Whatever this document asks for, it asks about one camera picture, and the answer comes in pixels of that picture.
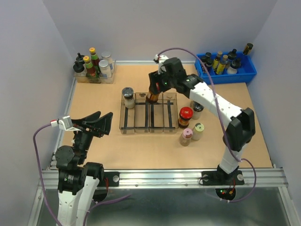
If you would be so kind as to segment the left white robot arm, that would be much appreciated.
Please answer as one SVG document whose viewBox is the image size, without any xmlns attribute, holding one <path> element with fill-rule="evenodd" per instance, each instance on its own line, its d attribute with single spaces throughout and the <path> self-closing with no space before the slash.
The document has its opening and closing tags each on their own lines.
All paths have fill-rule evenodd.
<svg viewBox="0 0 301 226">
<path fill-rule="evenodd" d="M 101 115 L 97 111 L 82 119 L 63 116 L 51 122 L 52 127 L 74 133 L 72 145 L 63 145 L 55 153 L 58 169 L 58 225 L 75 226 L 80 210 L 79 204 L 87 206 L 92 200 L 96 186 L 104 182 L 104 168 L 101 163 L 85 163 L 94 137 L 101 138 L 111 130 L 113 113 Z"/>
</svg>

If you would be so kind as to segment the red lid sauce jar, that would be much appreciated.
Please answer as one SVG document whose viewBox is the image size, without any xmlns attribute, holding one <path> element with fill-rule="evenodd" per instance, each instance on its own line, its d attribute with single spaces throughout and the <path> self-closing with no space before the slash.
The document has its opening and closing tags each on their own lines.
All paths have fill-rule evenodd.
<svg viewBox="0 0 301 226">
<path fill-rule="evenodd" d="M 158 101 L 159 94 L 153 94 L 151 92 L 148 92 L 146 96 L 146 101 L 150 104 L 155 104 Z"/>
<path fill-rule="evenodd" d="M 193 116 L 193 110 L 190 107 L 182 107 L 179 112 L 178 125 L 180 128 L 189 126 L 190 120 Z"/>
</svg>

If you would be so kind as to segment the white powder jar black lid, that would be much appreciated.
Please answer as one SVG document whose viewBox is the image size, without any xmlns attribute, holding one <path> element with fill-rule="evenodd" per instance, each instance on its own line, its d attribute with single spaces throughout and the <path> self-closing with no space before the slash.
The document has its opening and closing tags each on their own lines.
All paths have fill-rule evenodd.
<svg viewBox="0 0 301 226">
<path fill-rule="evenodd" d="M 134 90 L 131 87 L 123 88 L 122 96 L 126 108 L 132 109 L 135 107 Z"/>
</svg>

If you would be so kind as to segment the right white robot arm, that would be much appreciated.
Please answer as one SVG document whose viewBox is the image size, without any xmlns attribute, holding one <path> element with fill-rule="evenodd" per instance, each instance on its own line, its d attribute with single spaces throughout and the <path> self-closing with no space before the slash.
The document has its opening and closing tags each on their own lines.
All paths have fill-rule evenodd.
<svg viewBox="0 0 301 226">
<path fill-rule="evenodd" d="M 233 179 L 233 172 L 238 169 L 244 148 L 255 134 L 254 111 L 230 103 L 216 94 L 214 88 L 209 87 L 200 77 L 188 75 L 180 59 L 176 57 L 156 55 L 154 62 L 158 64 L 158 69 L 149 73 L 149 98 L 175 89 L 219 118 L 224 130 L 223 142 L 226 149 L 216 178 L 222 184 L 228 183 Z"/>
</svg>

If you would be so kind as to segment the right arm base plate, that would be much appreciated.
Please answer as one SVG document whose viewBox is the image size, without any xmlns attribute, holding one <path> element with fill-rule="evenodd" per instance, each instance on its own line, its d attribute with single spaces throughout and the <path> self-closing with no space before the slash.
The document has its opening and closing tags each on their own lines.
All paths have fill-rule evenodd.
<svg viewBox="0 0 301 226">
<path fill-rule="evenodd" d="M 230 186 L 233 182 L 235 185 L 244 185 L 242 171 L 236 170 L 230 174 L 223 171 L 203 171 L 201 173 L 204 186 Z"/>
</svg>

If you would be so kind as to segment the red lid sauce jar back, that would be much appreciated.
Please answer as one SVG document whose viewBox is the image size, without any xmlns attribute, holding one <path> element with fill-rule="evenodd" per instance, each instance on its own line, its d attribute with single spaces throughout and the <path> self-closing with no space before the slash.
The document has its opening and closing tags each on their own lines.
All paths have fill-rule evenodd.
<svg viewBox="0 0 301 226">
<path fill-rule="evenodd" d="M 151 92 L 148 92 L 146 96 L 146 101 L 150 104 L 155 104 L 158 101 L 159 94 L 153 94 Z"/>
</svg>

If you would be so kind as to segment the red lid sauce jar front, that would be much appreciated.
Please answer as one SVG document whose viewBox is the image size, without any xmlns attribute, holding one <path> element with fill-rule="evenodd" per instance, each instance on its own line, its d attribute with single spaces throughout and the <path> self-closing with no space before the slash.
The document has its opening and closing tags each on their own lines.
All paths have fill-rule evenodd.
<svg viewBox="0 0 301 226">
<path fill-rule="evenodd" d="M 180 128 L 189 126 L 190 120 L 193 116 L 193 110 L 190 107 L 182 107 L 179 112 L 178 125 Z"/>
</svg>

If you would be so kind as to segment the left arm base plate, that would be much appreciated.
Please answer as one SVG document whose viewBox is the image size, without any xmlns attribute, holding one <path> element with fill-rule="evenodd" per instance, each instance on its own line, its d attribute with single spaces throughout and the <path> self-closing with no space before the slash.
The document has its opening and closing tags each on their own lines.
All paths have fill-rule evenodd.
<svg viewBox="0 0 301 226">
<path fill-rule="evenodd" d="M 97 187 L 106 187 L 106 181 L 109 187 L 118 187 L 120 180 L 120 172 L 118 171 L 105 171 L 104 178 L 99 182 Z"/>
</svg>

